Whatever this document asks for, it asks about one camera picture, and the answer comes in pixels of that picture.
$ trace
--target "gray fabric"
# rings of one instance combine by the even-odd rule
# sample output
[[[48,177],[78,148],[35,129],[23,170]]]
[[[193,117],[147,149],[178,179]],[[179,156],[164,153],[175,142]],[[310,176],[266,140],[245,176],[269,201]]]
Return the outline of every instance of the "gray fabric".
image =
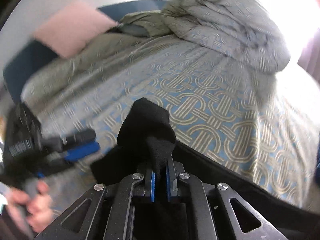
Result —
[[[88,163],[114,146],[132,103],[146,97],[169,111],[181,142],[271,194],[319,211],[311,203],[320,199],[312,179],[320,106],[303,102],[305,94],[290,96],[292,83],[282,86],[292,76],[292,68],[284,69],[290,55],[259,2],[173,0],[161,12],[132,17],[123,22],[138,23],[151,38],[103,34],[24,87],[22,98],[44,134],[87,126],[97,133],[101,151],[72,171],[83,181],[58,179],[60,188],[73,189],[70,199],[94,183]],[[283,69],[284,76],[275,74]],[[311,98],[320,97],[317,86],[311,91]],[[54,197],[57,213],[70,204],[62,195]]]
[[[147,30],[139,26],[137,24],[119,24],[117,27],[117,32],[120,33],[127,33],[135,37],[146,37],[150,38],[150,34],[147,32]]]

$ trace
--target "metal screw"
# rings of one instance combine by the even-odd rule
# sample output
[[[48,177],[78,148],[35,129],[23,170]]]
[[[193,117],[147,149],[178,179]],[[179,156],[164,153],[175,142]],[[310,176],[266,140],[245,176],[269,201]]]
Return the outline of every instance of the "metal screw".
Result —
[[[190,178],[190,175],[186,172],[183,172],[183,173],[180,173],[179,177],[181,179],[189,179]]]
[[[104,188],[104,185],[101,183],[94,185],[94,190],[96,190],[96,191],[103,190],[103,188]]]
[[[141,173],[134,173],[132,174],[133,179],[142,179],[143,175]]]
[[[228,185],[226,183],[224,183],[224,182],[220,182],[218,184],[218,188],[221,189],[221,190],[226,190],[226,189],[228,189]]]

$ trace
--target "human finger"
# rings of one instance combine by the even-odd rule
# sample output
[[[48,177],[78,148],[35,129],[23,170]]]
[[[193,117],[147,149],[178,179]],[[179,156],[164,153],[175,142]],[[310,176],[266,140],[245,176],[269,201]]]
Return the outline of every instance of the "human finger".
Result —
[[[39,180],[37,189],[40,194],[46,194],[49,191],[49,186],[43,180]]]
[[[48,194],[38,194],[32,201],[27,204],[27,210],[30,214],[35,215],[38,212],[49,209],[51,204],[52,199]]]
[[[25,205],[30,200],[30,197],[27,193],[21,190],[18,190],[16,188],[13,188],[6,195],[6,199],[7,199],[8,205],[15,205],[15,204]]]
[[[27,221],[35,232],[40,233],[51,223],[52,215],[52,210],[47,209],[44,212],[27,217]]]

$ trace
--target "comforter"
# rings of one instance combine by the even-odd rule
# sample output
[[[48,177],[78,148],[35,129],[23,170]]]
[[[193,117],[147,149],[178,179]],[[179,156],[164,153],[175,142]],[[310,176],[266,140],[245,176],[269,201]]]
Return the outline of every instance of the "comforter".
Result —
[[[129,14],[121,22],[142,27],[147,37],[100,35],[75,57],[37,72],[23,90],[44,134],[89,126],[101,146],[74,169],[48,178],[57,214],[94,183],[88,165],[116,144],[141,97],[169,111],[181,142],[271,194],[317,211],[320,121],[305,108],[309,100],[289,96],[283,73],[290,78],[293,68],[276,74],[290,54],[258,0],[173,0],[162,11]]]

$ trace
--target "curtain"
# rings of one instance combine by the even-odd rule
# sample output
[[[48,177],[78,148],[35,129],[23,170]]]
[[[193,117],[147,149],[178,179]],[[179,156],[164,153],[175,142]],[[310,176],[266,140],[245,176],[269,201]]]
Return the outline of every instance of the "curtain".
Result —
[[[320,83],[320,29],[303,49],[298,65]]]

